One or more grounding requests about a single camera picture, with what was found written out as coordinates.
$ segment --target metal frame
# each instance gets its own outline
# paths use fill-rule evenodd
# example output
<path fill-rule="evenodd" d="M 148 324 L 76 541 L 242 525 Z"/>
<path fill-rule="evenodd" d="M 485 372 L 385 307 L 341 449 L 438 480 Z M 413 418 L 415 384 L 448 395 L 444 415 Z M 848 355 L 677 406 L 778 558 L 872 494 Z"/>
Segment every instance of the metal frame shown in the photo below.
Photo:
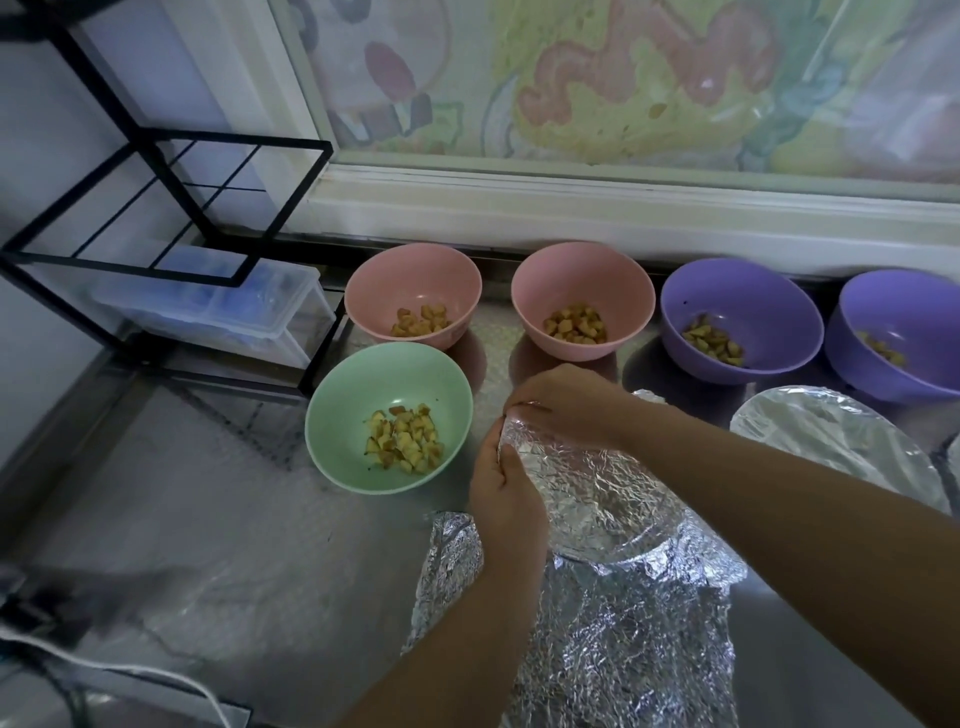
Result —
<path fill-rule="evenodd" d="M 327 333 L 309 366 L 303 371 L 297 387 L 283 387 L 245 379 L 210 376 L 192 372 L 181 372 L 167 369 L 163 366 L 163 359 L 173 348 L 171 340 L 152 334 L 136 334 L 128 339 L 122 339 L 97 324 L 78 308 L 68 303 L 62 297 L 51 291 L 33 276 L 22 270 L 21 266 L 31 263 L 47 263 L 77 268 L 87 268 L 113 273 L 123 273 L 154 279 L 179 280 L 189 283 L 202 283 L 225 287 L 237 287 L 250 275 L 254 266 L 262 257 L 275 257 L 268 246 L 276 239 L 277 234 L 289 220 L 304 195 L 313 186 L 326 165 L 333 156 L 334 147 L 326 140 L 298 139 L 285 136 L 267 136 L 262 134 L 198 132 L 188 130 L 155 129 L 140 126 L 130 112 L 124 107 L 119 97 L 110 88 L 106 79 L 97 70 L 96 66 L 87 57 L 80 44 L 70 34 L 69 24 L 76 20 L 75 13 L 69 12 L 69 3 L 57 5 L 48 0 L 18 0 L 24 13 L 16 17 L 17 28 L 26 31 L 31 39 L 48 40 L 60 56 L 66 61 L 86 89 L 100 104 L 110 120 L 117 126 L 127 143 L 105 159 L 100 165 L 77 182 L 66 193 L 44 209 L 34 220 L 24 226 L 6 243 L 0 246 L 0 277 L 10 281 L 22 291 L 30 295 L 39 303 L 53 310 L 73 326 L 92 336 L 98 342 L 108 347 L 125 364 L 133 365 L 144 374 L 161 376 L 181 382 L 204 383 L 213 386 L 229 387 L 252 393 L 284 397 L 309 397 L 314 390 L 313 378 L 319 371 L 324 355 L 329 350 L 336 332 L 344 318 L 344 306 L 337 307 L 336 318 L 330 331 Z M 186 140 L 190 143 L 171 160 L 167 160 L 157 146 L 159 142 Z M 200 185 L 183 182 L 177 175 L 174 164 L 186 155 L 199 142 L 218 142 L 252 146 L 252 151 L 246 154 L 243 162 L 236 167 L 219 185 Z M 264 148 L 299 149 L 319 152 L 317 160 L 310 166 L 306 175 L 296 189 L 280 208 L 270 225 L 258 236 L 240 237 L 229 234 L 217 227 L 206 211 L 226 189 L 245 189 L 232 187 L 230 183 L 250 163 L 251 159 Z M 37 253 L 30 250 L 30 246 L 37 237 L 51 224 L 59 219 L 67 210 L 79 202 L 84 195 L 94 189 L 100 182 L 117 170 L 124 162 L 140 157 L 153 172 L 153 177 L 138 189 L 123 205 L 120 206 L 93 234 L 80 243 L 69 255 L 53 255 Z M 90 245 L 106 231 L 116 220 L 127 212 L 155 183 L 159 182 L 177 202 L 189 218 L 174 238 L 164 247 L 163 251 L 154 260 L 145 266 L 114 263 L 105 260 L 96 260 L 85 257 Z M 188 187 L 208 187 L 214 191 L 202 205 L 194 199 Z M 165 270 L 160 267 L 167 254 L 180 242 L 183 237 L 196 228 L 204 239 L 204 244 L 210 248 L 225 250 L 244 255 L 245 258 L 231 276 L 209 276 L 179 271 Z M 298 262 L 320 263 L 316 255 L 305 255 Z"/>

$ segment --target window frame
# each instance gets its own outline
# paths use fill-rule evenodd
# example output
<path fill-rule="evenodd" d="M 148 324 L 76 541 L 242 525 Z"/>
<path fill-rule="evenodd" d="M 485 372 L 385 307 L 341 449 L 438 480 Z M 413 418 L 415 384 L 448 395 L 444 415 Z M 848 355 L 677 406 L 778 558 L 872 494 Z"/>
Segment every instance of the window frame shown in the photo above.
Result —
<path fill-rule="evenodd" d="M 333 139 L 287 0 L 164 7 L 236 131 Z M 294 158 L 261 177 L 274 196 L 306 164 Z M 520 250 L 583 238 L 670 263 L 741 255 L 793 275 L 906 266 L 960 279 L 957 185 L 815 186 L 791 175 L 338 149 L 287 230 Z"/>

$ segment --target fingers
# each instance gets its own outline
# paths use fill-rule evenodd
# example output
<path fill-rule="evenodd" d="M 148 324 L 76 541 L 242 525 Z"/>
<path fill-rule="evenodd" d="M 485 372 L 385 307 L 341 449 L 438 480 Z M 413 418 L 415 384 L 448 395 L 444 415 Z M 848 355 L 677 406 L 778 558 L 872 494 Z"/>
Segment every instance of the fingers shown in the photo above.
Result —
<path fill-rule="evenodd" d="M 473 467 L 475 473 L 490 469 L 497 470 L 499 468 L 497 465 L 496 451 L 500 445 L 500 432 L 503 430 L 504 420 L 505 418 L 498 417 L 491 426 L 490 431 L 484 436 L 483 442 L 480 443 L 480 451 L 477 453 L 476 465 Z"/>
<path fill-rule="evenodd" d="M 510 414 L 520 418 L 523 422 L 543 432 L 550 432 L 551 412 L 536 404 L 518 404 L 510 410 Z"/>
<path fill-rule="evenodd" d="M 516 407 L 518 404 L 524 404 L 531 401 L 541 401 L 542 393 L 544 392 L 546 385 L 545 377 L 548 374 L 549 372 L 541 372 L 538 375 L 531 376 L 520 386 L 518 386 L 504 403 L 504 414 L 506 414 L 507 410 L 509 410 L 511 407 Z"/>
<path fill-rule="evenodd" d="M 500 467 L 506 476 L 507 485 L 511 483 L 528 480 L 526 468 L 523 467 L 523 461 L 513 445 L 504 445 L 500 449 Z"/>

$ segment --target foil-covered plate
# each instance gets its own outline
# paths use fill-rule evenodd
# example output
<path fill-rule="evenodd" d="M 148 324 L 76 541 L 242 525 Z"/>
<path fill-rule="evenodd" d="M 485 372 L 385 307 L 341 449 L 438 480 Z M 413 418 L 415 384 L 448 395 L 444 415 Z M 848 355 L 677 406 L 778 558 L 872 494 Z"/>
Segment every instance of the foil-covered plate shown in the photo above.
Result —
<path fill-rule="evenodd" d="M 960 484 L 960 433 L 953 438 L 953 443 L 947 448 L 947 467 L 953 474 L 953 479 Z"/>
<path fill-rule="evenodd" d="M 950 512 L 920 446 L 870 407 L 831 389 L 768 389 L 741 405 L 730 430 Z"/>
<path fill-rule="evenodd" d="M 646 400 L 663 399 L 646 391 Z M 583 450 L 508 418 L 500 444 L 516 448 L 543 496 L 554 553 L 591 564 L 621 564 L 677 534 L 684 503 L 629 455 Z"/>

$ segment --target purple bowl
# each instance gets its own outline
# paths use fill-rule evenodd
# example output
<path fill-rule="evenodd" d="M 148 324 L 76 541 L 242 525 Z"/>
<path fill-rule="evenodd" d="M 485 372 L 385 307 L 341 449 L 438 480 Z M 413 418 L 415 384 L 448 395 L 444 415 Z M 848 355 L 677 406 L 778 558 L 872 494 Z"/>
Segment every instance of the purple bowl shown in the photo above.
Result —
<path fill-rule="evenodd" d="M 746 384 L 790 372 L 824 343 L 824 321 L 789 279 L 737 258 L 706 258 L 674 271 L 660 293 L 661 337 L 685 372 L 712 384 Z M 744 368 L 710 358 L 681 336 L 702 313 L 743 347 Z"/>
<path fill-rule="evenodd" d="M 866 331 L 906 356 L 901 369 L 860 339 Z M 920 271 L 872 271 L 847 282 L 827 327 L 836 373 L 878 400 L 960 399 L 960 286 Z"/>

